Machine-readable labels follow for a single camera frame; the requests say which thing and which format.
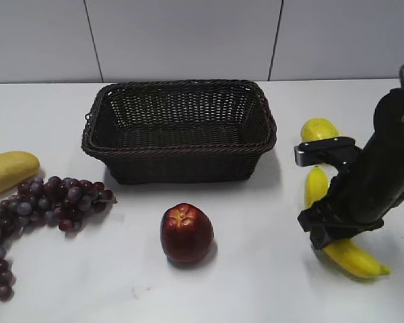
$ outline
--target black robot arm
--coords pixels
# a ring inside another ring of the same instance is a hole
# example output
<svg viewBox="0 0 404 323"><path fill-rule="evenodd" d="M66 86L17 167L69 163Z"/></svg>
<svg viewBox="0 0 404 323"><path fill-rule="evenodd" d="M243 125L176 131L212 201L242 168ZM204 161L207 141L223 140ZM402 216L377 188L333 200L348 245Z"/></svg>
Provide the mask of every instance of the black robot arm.
<svg viewBox="0 0 404 323"><path fill-rule="evenodd" d="M316 249L383 226L384 215L404 201L404 88L392 89L374 113L374 134L363 149L349 137L295 147L299 166L326 163L338 175L327 195L298 221Z"/></svg>

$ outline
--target table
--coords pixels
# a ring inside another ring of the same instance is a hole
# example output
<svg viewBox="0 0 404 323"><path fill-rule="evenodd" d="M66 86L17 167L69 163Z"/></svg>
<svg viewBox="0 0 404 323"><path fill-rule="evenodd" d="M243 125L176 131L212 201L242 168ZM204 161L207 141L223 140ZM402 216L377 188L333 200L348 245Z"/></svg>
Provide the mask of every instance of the table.
<svg viewBox="0 0 404 323"><path fill-rule="evenodd" d="M356 238L393 275L351 281L317 259L296 221L310 168L293 155L301 126L315 117L362 146L376 104L398 81L259 85L278 142L250 180L126 187L80 149L84 114L104 84L0 85L0 153L30 151L46 176L102 180L119 200L74 238L43 227L11 245L17 281L13 299L0 303L0 323L404 322L404 203L382 229ZM171 265L160 247L160 218L180 202L206 212L217 243L191 270Z"/></svg>

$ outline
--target apple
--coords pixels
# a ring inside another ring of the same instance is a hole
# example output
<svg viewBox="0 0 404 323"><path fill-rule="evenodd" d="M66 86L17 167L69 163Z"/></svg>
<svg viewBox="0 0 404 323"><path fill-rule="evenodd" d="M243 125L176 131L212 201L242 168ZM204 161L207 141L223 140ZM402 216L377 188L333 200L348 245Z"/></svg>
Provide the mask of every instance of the apple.
<svg viewBox="0 0 404 323"><path fill-rule="evenodd" d="M170 260L198 262L213 246L213 226L204 212L191 204L181 203L163 215L160 240Z"/></svg>

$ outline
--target black woven basket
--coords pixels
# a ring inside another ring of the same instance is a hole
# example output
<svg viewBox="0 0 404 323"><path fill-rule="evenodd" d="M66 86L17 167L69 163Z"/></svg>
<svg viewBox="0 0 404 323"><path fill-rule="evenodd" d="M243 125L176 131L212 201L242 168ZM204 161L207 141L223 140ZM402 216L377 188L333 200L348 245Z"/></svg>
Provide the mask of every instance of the black woven basket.
<svg viewBox="0 0 404 323"><path fill-rule="evenodd" d="M120 184L223 182L251 176L276 125L256 83L118 83L86 116L82 149Z"/></svg>

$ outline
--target purple grapes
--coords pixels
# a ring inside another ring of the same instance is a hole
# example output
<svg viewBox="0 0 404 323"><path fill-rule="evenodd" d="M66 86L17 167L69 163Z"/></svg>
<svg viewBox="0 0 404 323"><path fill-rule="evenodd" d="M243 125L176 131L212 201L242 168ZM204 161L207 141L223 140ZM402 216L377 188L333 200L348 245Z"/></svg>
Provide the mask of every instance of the purple grapes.
<svg viewBox="0 0 404 323"><path fill-rule="evenodd" d="M19 215L29 215L32 212L32 206L30 203L22 202L16 208Z"/></svg>
<svg viewBox="0 0 404 323"><path fill-rule="evenodd" d="M108 203L116 200L101 182L52 176L44 184L43 178L37 176L20 183L16 195L0 202L0 300L12 294L13 274L1 246L6 238L31 223L58 224L61 231L79 232L82 218L105 210Z"/></svg>

